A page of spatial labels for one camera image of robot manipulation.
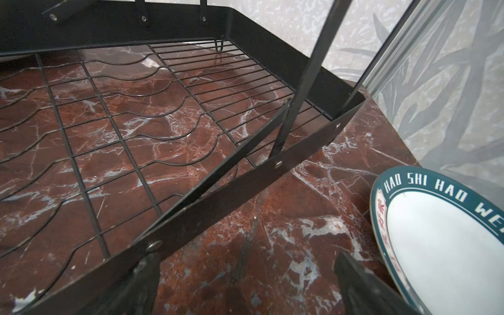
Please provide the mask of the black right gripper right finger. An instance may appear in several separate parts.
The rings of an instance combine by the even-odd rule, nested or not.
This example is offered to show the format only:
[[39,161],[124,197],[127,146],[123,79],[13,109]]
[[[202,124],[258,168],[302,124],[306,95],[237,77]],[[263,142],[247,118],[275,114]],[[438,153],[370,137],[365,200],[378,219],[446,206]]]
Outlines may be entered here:
[[346,314],[419,313],[347,252],[338,254],[334,272]]

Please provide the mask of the green rim lettered plate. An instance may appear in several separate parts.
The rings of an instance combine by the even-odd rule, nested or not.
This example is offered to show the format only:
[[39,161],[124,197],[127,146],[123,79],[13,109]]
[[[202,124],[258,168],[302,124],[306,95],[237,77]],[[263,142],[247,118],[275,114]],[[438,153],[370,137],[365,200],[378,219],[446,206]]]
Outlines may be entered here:
[[374,182],[370,217],[397,289],[421,314],[503,313],[503,211],[469,187],[414,166]]

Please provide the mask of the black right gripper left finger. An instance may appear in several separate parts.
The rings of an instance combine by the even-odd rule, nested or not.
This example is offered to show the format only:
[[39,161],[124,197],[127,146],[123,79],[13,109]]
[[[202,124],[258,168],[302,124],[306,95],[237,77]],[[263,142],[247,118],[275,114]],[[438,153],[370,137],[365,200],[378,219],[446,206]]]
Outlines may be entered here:
[[160,283],[160,255],[151,253],[104,295],[84,308],[85,314],[152,314]]

